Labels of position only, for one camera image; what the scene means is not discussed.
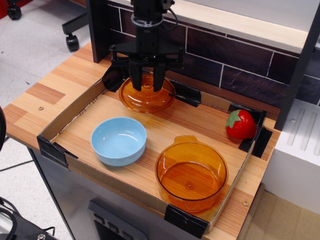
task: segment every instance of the pot handle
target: pot handle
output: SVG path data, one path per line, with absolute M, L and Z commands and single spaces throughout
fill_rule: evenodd
M 196 136 L 193 135 L 183 135 L 183 136 L 176 136 L 174 139 L 175 144 L 183 144 L 183 143 L 198 143 L 198 139 Z

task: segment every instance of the chair leg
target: chair leg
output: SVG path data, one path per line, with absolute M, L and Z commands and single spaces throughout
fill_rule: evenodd
M 68 35 L 65 38 L 66 45 L 70 52 L 76 51 L 79 49 L 79 41 L 76 35 L 72 33 L 89 23 L 87 13 L 84 13 L 62 25 L 63 33 Z

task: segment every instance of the orange glass pot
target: orange glass pot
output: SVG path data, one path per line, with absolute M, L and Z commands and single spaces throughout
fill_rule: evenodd
M 192 213 L 216 203 L 228 181 L 228 166 L 195 136 L 178 136 L 157 158 L 155 175 L 162 198 Z

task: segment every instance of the dark tile wall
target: dark tile wall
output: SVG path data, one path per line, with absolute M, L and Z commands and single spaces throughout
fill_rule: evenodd
M 132 8 L 109 3 L 112 42 L 134 39 Z M 173 23 L 164 24 L 170 28 Z M 179 22 L 173 31 L 160 28 L 159 35 L 168 43 L 186 48 L 183 69 L 173 71 L 275 107 L 282 105 L 299 57 L 293 52 L 185 22 Z M 309 77 L 306 79 L 305 88 L 300 91 L 302 96 L 310 85 Z M 312 102 L 316 102 L 317 96 L 313 94 Z

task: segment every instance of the black vertical post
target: black vertical post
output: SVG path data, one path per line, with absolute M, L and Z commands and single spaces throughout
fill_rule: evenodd
M 279 116 L 275 123 L 274 128 L 277 130 L 281 131 L 286 123 L 287 116 L 290 112 L 290 109 L 294 103 L 296 94 L 304 78 L 304 74 L 306 72 L 312 53 L 315 49 L 319 35 L 320 35 L 320 4 L 315 13 L 313 22 L 310 27 L 309 34 L 306 38 L 301 55 L 296 64 L 287 94 L 283 100 Z
M 112 44 L 110 17 L 106 0 L 86 0 L 93 61 L 100 62 L 110 52 Z

